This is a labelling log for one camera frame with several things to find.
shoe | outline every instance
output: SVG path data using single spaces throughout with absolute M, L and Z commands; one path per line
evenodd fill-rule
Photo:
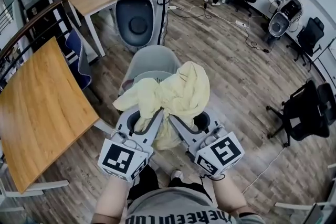
M 178 177 L 181 181 L 183 181 L 183 173 L 181 170 L 174 170 L 170 175 L 170 180 L 172 181 L 175 177 Z

white robot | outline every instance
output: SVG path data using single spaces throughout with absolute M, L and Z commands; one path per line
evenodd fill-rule
M 118 0 L 114 9 L 117 31 L 129 49 L 161 45 L 167 0 Z
M 152 143 L 163 120 L 163 110 L 156 112 L 144 132 L 133 127 L 140 117 L 137 106 L 123 112 L 111 140 L 105 139 L 98 165 L 107 174 L 132 182 L 153 155 Z M 194 118 L 198 131 L 170 115 L 170 123 L 187 145 L 187 155 L 206 174 L 216 177 L 236 164 L 244 150 L 233 132 L 227 133 L 213 111 L 206 108 Z

yellow cloth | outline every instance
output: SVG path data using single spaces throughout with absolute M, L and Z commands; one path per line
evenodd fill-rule
M 155 112 L 164 109 L 164 119 L 154 141 L 157 150 L 177 146 L 181 140 L 168 121 L 169 114 L 178 116 L 190 128 L 193 118 L 207 105 L 210 95 L 209 78 L 203 67 L 194 62 L 186 62 L 176 74 L 160 84 L 155 79 L 140 80 L 113 103 L 118 110 L 125 111 L 134 105 L 139 106 L 140 119 L 135 131 L 143 131 Z

